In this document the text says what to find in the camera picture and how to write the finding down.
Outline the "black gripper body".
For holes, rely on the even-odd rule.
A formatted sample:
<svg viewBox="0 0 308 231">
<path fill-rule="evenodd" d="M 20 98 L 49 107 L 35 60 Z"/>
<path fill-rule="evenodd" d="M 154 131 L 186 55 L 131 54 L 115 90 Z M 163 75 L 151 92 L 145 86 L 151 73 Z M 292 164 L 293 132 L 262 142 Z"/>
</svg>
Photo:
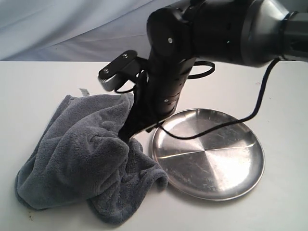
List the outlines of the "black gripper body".
<svg viewBox="0 0 308 231">
<path fill-rule="evenodd" d="M 138 81 L 135 102 L 122 127 L 123 135 L 135 135 L 150 129 L 175 112 L 195 60 L 167 62 L 158 57 L 149 57 L 147 75 L 142 75 Z"/>
</svg>

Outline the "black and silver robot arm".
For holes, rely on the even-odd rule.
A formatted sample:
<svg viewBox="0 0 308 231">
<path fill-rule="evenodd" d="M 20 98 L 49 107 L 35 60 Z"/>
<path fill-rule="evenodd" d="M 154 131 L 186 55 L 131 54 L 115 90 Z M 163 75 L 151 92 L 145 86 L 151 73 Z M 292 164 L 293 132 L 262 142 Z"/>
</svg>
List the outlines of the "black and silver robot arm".
<svg viewBox="0 0 308 231">
<path fill-rule="evenodd" d="M 250 67 L 308 59 L 308 15 L 275 0 L 180 0 L 150 14 L 147 36 L 151 51 L 123 141 L 174 113 L 198 58 Z"/>
</svg>

